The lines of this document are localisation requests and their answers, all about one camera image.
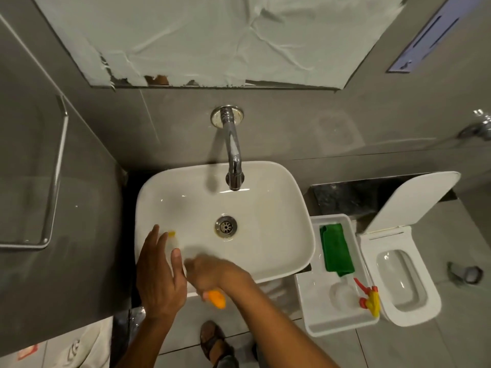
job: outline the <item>sandal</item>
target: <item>sandal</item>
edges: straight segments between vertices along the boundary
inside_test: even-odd
[[[201,336],[203,334],[203,328],[209,327],[210,324],[212,324],[212,326],[214,328],[213,335],[209,340],[202,341]],[[210,360],[210,351],[212,350],[213,346],[215,346],[215,344],[217,343],[218,340],[224,341],[225,349],[224,349],[224,352],[221,354],[220,358],[217,360],[217,362],[219,362],[220,359],[222,359],[224,356],[227,356],[227,355],[233,356],[234,355],[234,348],[225,342],[225,334],[224,334],[223,330],[221,330],[221,328],[218,326],[217,323],[215,323],[214,321],[211,321],[211,320],[203,323],[203,325],[201,326],[199,341],[200,341],[201,350],[203,350],[203,352],[204,352],[204,354],[208,360]]]

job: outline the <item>white sink basin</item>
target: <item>white sink basin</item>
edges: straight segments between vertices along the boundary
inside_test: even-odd
[[[225,183],[228,164],[170,169],[151,177],[137,201],[135,260],[154,224],[161,232],[175,231],[183,258],[208,253],[247,270],[256,283],[302,270],[315,248],[304,198],[283,166],[267,161],[242,163],[245,181],[240,191]],[[236,233],[218,236],[221,216],[237,222]],[[166,252],[168,260],[170,251]],[[188,296],[196,295],[187,285]]]

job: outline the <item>sink rim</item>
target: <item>sink rim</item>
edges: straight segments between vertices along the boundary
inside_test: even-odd
[[[258,160],[258,161],[244,161],[242,163],[243,167],[245,167],[245,168],[247,168],[248,166],[251,166],[251,165],[261,165],[261,164],[262,165],[271,165],[274,168],[280,169],[282,171],[281,172],[281,178],[282,179],[288,179],[293,183],[294,188],[292,188],[292,190],[293,190],[292,192],[293,193],[296,192],[298,194],[298,198],[300,198],[300,202],[301,202],[301,204],[298,206],[298,208],[301,209],[301,212],[299,212],[297,214],[299,217],[304,216],[305,221],[308,222],[308,225],[305,225],[305,227],[302,227],[302,230],[305,230],[305,232],[304,232],[304,236],[306,238],[305,240],[310,241],[312,244],[305,246],[304,250],[302,251],[305,254],[305,260],[302,261],[298,266],[296,266],[295,268],[293,268],[290,271],[281,273],[280,276],[273,275],[273,276],[261,278],[259,280],[254,279],[254,281],[257,284],[261,284],[261,283],[268,282],[268,281],[275,280],[275,279],[281,279],[281,278],[284,278],[284,277],[298,273],[299,271],[303,270],[306,266],[308,266],[308,264],[312,260],[312,257],[314,256],[314,252],[315,252],[314,230],[312,228],[312,225],[310,224],[310,215],[308,213],[308,209],[307,209],[307,206],[305,204],[304,197],[302,195],[300,187],[298,186],[297,181],[295,180],[295,178],[293,177],[293,175],[290,173],[290,171],[288,169],[286,169],[283,165],[278,164],[278,163],[273,162],[273,161]],[[138,210],[139,210],[138,206],[141,204],[140,197],[142,196],[142,193],[144,193],[144,191],[145,191],[145,186],[151,185],[151,181],[153,179],[159,178],[157,176],[160,176],[162,173],[165,173],[165,172],[168,172],[168,173],[169,172],[177,172],[177,171],[179,171],[179,172],[191,172],[192,170],[195,170],[195,169],[206,170],[207,168],[213,168],[213,167],[215,167],[215,168],[216,167],[228,168],[228,163],[202,164],[202,165],[193,165],[193,166],[187,166],[187,167],[181,167],[181,168],[170,168],[170,169],[163,170],[162,172],[159,172],[159,173],[156,173],[155,175],[153,175],[150,179],[148,179],[145,182],[145,184],[142,186],[142,188],[138,192],[137,206],[135,209],[135,225],[137,225],[137,222],[138,222],[137,221],[137,214],[138,214]],[[137,240],[138,240],[137,231],[135,231],[135,262],[138,262],[139,252],[141,251],[141,247],[138,248],[139,243],[137,242]],[[188,292],[188,294],[187,294],[188,297],[196,296],[196,295],[197,295],[196,292]]]

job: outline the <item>metal towel rack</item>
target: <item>metal towel rack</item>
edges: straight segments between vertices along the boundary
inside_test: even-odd
[[[50,191],[48,194],[48,203],[44,215],[43,230],[41,231],[41,240],[35,244],[27,241],[0,241],[0,248],[15,249],[43,249],[51,241],[54,225],[54,215],[57,209],[58,192],[60,187],[61,163],[63,161],[63,150],[65,148],[66,133],[68,129],[68,112],[65,106],[63,96],[57,96],[58,105],[63,115],[63,127],[58,144],[58,154],[54,164],[53,174],[51,176]]]

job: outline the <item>faucet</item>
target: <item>faucet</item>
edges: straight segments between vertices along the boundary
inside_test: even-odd
[[[228,155],[228,173],[225,181],[232,191],[239,191],[244,182],[239,138],[235,126],[243,119],[243,111],[235,106],[218,107],[212,112],[212,124],[225,131],[225,145]]]

